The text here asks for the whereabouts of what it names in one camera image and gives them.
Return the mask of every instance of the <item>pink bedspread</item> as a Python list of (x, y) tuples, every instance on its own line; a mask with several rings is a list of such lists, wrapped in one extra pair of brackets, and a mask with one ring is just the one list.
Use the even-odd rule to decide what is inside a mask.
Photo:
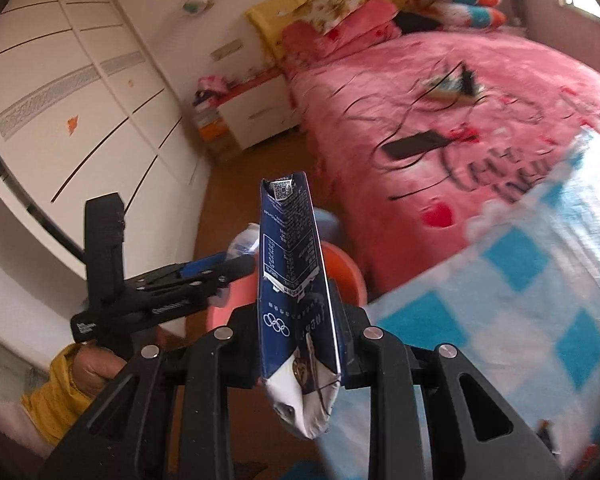
[[(444, 111), (423, 99), (408, 111), (422, 93), (418, 80), (462, 60), (487, 98)], [(318, 176), (346, 209), (355, 257), (380, 292), (480, 237), (583, 124), (600, 132), (599, 73), (500, 33), (410, 34), (300, 73), (291, 88)], [(376, 148), (394, 132), (390, 140), (429, 129), (456, 140), (400, 162)]]

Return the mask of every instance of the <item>wall socket panel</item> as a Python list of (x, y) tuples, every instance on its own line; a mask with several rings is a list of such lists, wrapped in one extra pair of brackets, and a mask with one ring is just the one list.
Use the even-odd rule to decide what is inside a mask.
[(214, 61), (220, 61), (223, 57), (230, 56), (234, 52), (238, 52), (242, 47), (244, 47), (244, 43), (242, 40), (233, 40), (231, 43), (227, 43), (226, 45), (221, 46), (217, 50), (214, 50), (211, 53), (211, 57)]

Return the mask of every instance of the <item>yellow sleeve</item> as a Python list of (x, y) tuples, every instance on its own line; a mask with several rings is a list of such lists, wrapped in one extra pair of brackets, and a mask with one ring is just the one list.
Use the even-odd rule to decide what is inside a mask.
[(75, 386), (71, 372), (81, 347), (71, 344), (62, 350), (51, 363), (48, 382), (32, 394), (22, 396), (24, 409), (52, 446), (60, 442), (91, 404), (92, 399)]

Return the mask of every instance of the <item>nightstand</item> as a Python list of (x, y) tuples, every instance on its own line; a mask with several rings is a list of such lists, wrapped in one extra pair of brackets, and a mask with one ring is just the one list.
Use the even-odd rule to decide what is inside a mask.
[(243, 150), (300, 122), (277, 68), (232, 88), (218, 100), (218, 112)]

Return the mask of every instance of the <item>folded blanket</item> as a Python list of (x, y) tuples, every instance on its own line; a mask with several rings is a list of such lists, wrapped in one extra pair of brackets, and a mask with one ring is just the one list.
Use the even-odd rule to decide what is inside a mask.
[(488, 28), (504, 25), (507, 17), (493, 9), (502, 0), (411, 0), (417, 12), (459, 27)]

